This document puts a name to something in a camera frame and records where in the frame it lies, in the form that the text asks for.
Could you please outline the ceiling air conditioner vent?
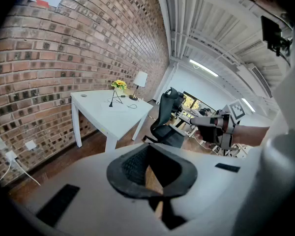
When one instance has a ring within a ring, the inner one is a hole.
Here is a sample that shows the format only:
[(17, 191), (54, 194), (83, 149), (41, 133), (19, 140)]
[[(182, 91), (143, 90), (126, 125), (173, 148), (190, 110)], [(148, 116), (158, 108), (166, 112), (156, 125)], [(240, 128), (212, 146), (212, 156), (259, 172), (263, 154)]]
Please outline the ceiling air conditioner vent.
[(261, 87), (263, 88), (267, 97), (272, 98), (272, 91), (271, 91), (267, 81), (265, 80), (265, 78), (263, 77), (263, 75), (261, 74), (261, 72), (258, 70), (258, 68), (256, 66), (252, 66), (251, 73), (256, 78), (258, 83), (261, 85)]

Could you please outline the person's right forearm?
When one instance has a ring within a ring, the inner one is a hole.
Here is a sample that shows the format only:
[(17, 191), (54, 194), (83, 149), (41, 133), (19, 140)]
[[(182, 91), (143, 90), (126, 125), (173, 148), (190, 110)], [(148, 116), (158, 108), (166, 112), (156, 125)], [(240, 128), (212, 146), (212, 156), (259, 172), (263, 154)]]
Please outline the person's right forearm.
[(262, 143), (269, 127), (237, 125), (233, 132), (232, 144), (257, 147)]

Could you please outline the black office chair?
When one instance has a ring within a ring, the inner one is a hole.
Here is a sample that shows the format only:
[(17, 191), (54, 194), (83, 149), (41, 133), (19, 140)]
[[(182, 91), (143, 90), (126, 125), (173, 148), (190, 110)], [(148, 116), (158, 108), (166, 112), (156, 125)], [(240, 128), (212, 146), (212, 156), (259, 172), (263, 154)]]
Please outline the black office chair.
[(171, 119), (172, 107), (177, 98), (178, 92), (174, 88), (170, 88), (162, 94), (158, 118), (150, 127), (150, 132), (155, 139), (145, 135), (143, 137), (144, 142), (149, 140), (153, 143), (161, 143), (175, 148), (182, 147), (186, 134), (173, 124), (167, 124)]

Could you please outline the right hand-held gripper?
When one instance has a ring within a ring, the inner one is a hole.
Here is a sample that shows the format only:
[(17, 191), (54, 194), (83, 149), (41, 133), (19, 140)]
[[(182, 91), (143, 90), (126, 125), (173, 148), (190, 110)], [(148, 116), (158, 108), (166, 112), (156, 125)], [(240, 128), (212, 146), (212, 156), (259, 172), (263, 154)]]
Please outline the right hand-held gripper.
[(203, 141), (218, 145), (223, 150), (231, 149), (233, 132), (246, 115), (240, 100), (227, 104), (214, 116), (194, 117), (190, 124), (198, 126)]

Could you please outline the ceiling tube light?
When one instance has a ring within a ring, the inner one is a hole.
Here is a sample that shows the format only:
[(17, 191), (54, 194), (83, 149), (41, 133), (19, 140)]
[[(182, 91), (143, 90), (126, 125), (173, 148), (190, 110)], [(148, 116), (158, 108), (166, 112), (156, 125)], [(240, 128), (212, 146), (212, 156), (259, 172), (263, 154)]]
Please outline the ceiling tube light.
[(251, 112), (253, 113), (256, 112), (254, 108), (251, 106), (251, 104), (245, 98), (242, 98), (242, 101), (247, 105), (247, 107), (250, 109)]
[(214, 77), (219, 77), (218, 74), (216, 74), (215, 72), (213, 72), (212, 70), (208, 69), (207, 67), (205, 67), (204, 65), (190, 59), (189, 62), (193, 65), (194, 69), (202, 69), (203, 71), (209, 73), (210, 75), (214, 76)]

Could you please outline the yellow sunflower bouquet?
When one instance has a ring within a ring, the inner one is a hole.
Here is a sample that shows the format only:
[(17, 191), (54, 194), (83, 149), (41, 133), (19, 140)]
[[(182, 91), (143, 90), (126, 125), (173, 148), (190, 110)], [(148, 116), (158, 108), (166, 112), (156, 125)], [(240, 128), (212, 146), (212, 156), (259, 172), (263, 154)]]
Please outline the yellow sunflower bouquet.
[(113, 86), (114, 88), (118, 88), (120, 90), (125, 90), (127, 89), (127, 84), (125, 81), (122, 81), (122, 80), (116, 80), (116, 81), (113, 81), (111, 86)]

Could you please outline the white table lamp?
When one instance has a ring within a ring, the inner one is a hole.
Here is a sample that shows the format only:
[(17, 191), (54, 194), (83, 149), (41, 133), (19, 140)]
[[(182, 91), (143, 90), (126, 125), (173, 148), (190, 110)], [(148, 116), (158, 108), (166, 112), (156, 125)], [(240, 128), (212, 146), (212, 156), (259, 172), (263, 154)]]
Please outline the white table lamp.
[(134, 84), (136, 85), (136, 88), (133, 92), (132, 95), (129, 95), (129, 98), (131, 100), (134, 100), (134, 101), (137, 101), (138, 98), (136, 96), (137, 94), (137, 91), (138, 91), (138, 88), (139, 87), (145, 87), (146, 85), (146, 81), (147, 81), (147, 77), (148, 77), (148, 74), (143, 72), (143, 71), (139, 71), (138, 74), (136, 75), (135, 79), (134, 79)]

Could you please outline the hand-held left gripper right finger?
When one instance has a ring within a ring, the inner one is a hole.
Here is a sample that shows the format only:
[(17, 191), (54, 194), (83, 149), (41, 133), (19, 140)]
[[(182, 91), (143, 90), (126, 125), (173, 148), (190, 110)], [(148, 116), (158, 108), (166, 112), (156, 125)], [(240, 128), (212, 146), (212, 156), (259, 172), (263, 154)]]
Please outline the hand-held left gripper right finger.
[(149, 166), (163, 187), (164, 198), (185, 195), (197, 180), (195, 165), (175, 154), (173, 149), (157, 144), (148, 146)]

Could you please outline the window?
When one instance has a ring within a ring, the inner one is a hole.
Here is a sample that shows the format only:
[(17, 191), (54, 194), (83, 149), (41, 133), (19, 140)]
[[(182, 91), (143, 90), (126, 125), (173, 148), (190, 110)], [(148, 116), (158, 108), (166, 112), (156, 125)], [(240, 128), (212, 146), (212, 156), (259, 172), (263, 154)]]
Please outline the window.
[(185, 96), (184, 106), (190, 109), (200, 109), (202, 107), (201, 101), (187, 92), (183, 92)]

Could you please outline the person in white clothing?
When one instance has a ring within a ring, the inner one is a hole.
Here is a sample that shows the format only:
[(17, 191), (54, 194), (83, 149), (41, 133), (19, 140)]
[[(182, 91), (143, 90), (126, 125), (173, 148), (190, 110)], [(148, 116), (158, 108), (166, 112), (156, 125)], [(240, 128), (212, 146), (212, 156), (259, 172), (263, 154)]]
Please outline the person in white clothing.
[(291, 68), (285, 78), (274, 90), (273, 96), (280, 111), (263, 138), (262, 145), (278, 135), (295, 131), (295, 29), (293, 30), (290, 65)]

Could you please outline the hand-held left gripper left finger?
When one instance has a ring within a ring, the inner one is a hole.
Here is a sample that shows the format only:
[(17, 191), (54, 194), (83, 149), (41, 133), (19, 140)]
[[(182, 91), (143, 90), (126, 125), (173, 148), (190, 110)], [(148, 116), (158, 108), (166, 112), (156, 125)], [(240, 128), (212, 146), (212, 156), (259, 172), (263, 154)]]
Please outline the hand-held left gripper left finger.
[(107, 180), (128, 198), (160, 198), (162, 195), (146, 188), (146, 170), (153, 147), (144, 143), (113, 160), (107, 167)]

